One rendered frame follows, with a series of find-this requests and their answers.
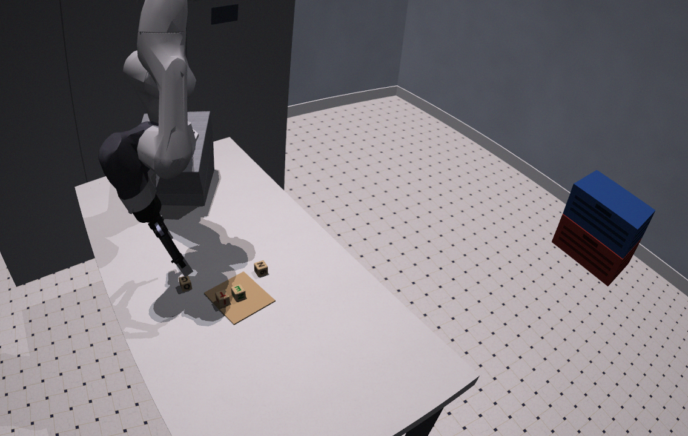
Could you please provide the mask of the tan square mat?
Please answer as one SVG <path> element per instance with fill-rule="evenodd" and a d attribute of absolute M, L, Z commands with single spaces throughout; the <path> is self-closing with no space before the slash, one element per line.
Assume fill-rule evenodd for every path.
<path fill-rule="evenodd" d="M 231 295 L 231 287 L 239 284 L 245 289 L 245 299 L 237 302 Z M 225 290 L 230 295 L 230 304 L 223 307 L 220 307 L 216 301 L 216 292 L 221 290 Z M 255 283 L 244 271 L 206 291 L 205 295 L 233 325 L 275 302 L 274 298 Z"/>

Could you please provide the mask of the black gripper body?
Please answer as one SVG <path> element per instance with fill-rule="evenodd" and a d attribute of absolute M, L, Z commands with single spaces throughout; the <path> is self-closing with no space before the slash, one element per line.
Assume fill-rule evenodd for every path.
<path fill-rule="evenodd" d="M 150 203 L 150 206 L 147 206 L 145 209 L 138 211 L 134 214 L 134 217 L 136 220 L 138 220 L 141 223 L 146 223 L 150 222 L 152 226 L 154 227 L 154 230 L 157 230 L 156 226 L 154 223 L 158 222 L 159 226 L 162 226 L 161 221 L 158 218 L 158 214 L 161 209 L 161 202 L 158 198 L 157 195 L 155 195 L 154 199 Z"/>

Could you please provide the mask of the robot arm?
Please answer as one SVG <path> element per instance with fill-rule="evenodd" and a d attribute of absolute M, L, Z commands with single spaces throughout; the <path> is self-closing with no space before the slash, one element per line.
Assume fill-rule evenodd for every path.
<path fill-rule="evenodd" d="M 148 121 L 111 134 L 99 149 L 104 176 L 129 214 L 152 202 L 160 177 L 171 179 L 186 169 L 199 136 L 187 121 L 187 99 L 196 84 L 185 56 L 187 1 L 192 0 L 145 0 L 138 50 L 126 59 L 123 73 Z"/>

